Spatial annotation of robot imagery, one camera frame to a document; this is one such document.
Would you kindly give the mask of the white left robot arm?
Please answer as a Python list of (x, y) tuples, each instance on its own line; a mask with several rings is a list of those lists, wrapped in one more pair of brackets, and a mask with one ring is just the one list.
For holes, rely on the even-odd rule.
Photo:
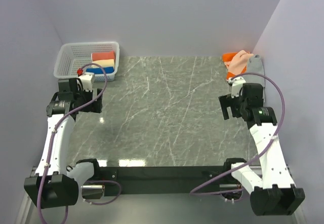
[(48, 126), (43, 154), (34, 175), (24, 182), (26, 193), (40, 209), (75, 205), (86, 181), (94, 185), (101, 180), (95, 158), (79, 160), (71, 171), (66, 169), (77, 114), (102, 111), (102, 90), (94, 88), (94, 81), (93, 73), (60, 79), (58, 91), (46, 107)]

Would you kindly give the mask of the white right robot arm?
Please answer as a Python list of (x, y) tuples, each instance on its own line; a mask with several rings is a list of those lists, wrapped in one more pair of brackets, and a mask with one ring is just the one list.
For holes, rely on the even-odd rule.
[(228, 183), (238, 181), (249, 193), (253, 213), (264, 215), (292, 215), (305, 199), (297, 188), (286, 165), (279, 138), (275, 135), (278, 123), (274, 110), (263, 105), (263, 86), (247, 83), (243, 78), (230, 83), (231, 93), (220, 96), (224, 119), (227, 110), (242, 118), (254, 139), (262, 176), (258, 177), (241, 158), (228, 158), (223, 166), (223, 178)]

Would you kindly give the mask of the orange cartoon towel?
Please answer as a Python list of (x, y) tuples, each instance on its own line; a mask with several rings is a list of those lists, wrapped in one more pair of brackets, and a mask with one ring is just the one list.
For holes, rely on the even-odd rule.
[(245, 73), (248, 60), (253, 56), (249, 52), (241, 50), (235, 53), (226, 53), (222, 55), (222, 61), (227, 68), (226, 80), (238, 74)]

